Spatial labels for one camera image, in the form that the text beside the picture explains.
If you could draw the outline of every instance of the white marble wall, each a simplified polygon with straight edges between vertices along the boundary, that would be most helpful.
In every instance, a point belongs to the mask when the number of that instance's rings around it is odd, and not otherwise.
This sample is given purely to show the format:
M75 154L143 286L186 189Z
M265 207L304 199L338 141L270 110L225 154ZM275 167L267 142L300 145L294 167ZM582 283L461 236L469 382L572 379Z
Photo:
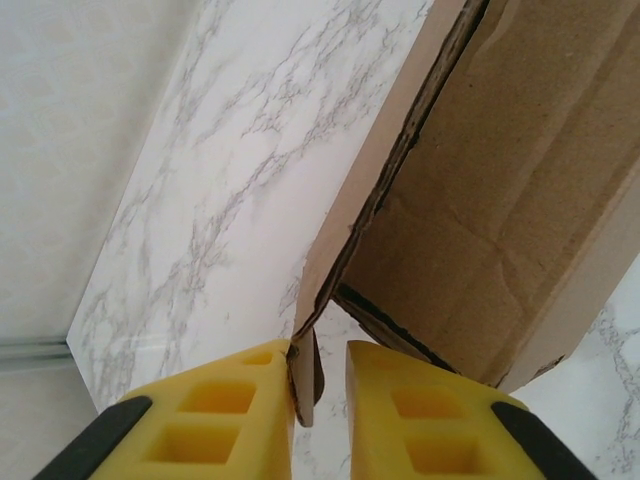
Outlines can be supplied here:
M69 332L100 410L290 334L306 252L430 4L204 3ZM348 475L344 333L362 334L332 312L296 478Z

